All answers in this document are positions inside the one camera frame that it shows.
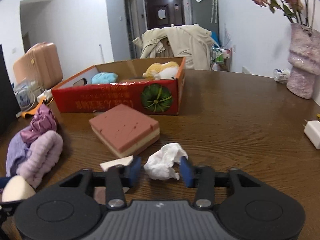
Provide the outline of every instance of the silver refrigerator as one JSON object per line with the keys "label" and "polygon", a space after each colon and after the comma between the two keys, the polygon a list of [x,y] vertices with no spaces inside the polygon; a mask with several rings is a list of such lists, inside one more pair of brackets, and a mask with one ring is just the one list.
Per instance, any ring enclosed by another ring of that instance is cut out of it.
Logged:
{"label": "silver refrigerator", "polygon": [[219,12],[215,13],[215,10],[212,10],[212,7],[218,10],[218,6],[214,6],[212,0],[202,0],[201,2],[189,0],[189,3],[191,24],[198,23],[202,28],[214,31],[219,39]]}

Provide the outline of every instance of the pink sponge block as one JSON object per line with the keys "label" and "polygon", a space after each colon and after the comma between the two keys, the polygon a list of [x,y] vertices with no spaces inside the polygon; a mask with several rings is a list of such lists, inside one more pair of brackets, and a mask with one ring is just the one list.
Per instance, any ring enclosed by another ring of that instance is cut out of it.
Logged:
{"label": "pink sponge block", "polygon": [[138,155],[160,138],[158,121],[125,105],[89,122],[95,134],[119,158]]}

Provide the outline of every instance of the stuffed toy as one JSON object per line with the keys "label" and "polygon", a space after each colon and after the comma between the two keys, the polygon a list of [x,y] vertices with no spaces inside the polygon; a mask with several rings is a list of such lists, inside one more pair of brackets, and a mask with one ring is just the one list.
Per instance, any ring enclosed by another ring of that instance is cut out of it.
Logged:
{"label": "stuffed toy", "polygon": [[175,79],[176,75],[179,71],[178,67],[168,67],[163,71],[159,72],[158,74],[154,75],[155,80],[160,79]]}
{"label": "stuffed toy", "polygon": [[158,74],[159,72],[163,71],[166,68],[169,67],[178,67],[179,64],[176,62],[170,61],[165,64],[160,64],[160,63],[154,63],[150,67],[148,67],[147,71],[142,75],[146,79],[155,79],[155,75]]}

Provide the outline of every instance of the beige coat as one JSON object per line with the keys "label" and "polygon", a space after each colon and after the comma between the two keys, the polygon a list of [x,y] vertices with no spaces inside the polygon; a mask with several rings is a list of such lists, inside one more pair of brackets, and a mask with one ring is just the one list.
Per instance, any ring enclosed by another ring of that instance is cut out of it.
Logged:
{"label": "beige coat", "polygon": [[142,45],[141,58],[155,57],[161,46],[161,39],[168,37],[175,57],[186,57],[188,69],[210,69],[210,49],[214,43],[211,32],[195,25],[167,27],[163,29],[148,30],[141,39],[136,39],[135,44]]}

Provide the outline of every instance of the cardboard box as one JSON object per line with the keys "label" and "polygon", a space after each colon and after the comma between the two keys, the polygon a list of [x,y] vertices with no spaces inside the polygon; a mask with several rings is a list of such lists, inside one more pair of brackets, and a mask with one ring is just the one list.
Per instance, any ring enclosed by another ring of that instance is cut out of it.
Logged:
{"label": "cardboard box", "polygon": [[[139,79],[153,63],[174,61],[180,65],[173,80]],[[52,89],[60,112],[104,112],[119,104],[144,114],[177,115],[185,80],[185,58],[146,58],[94,65]],[[119,83],[92,85],[99,72],[118,74]]]}

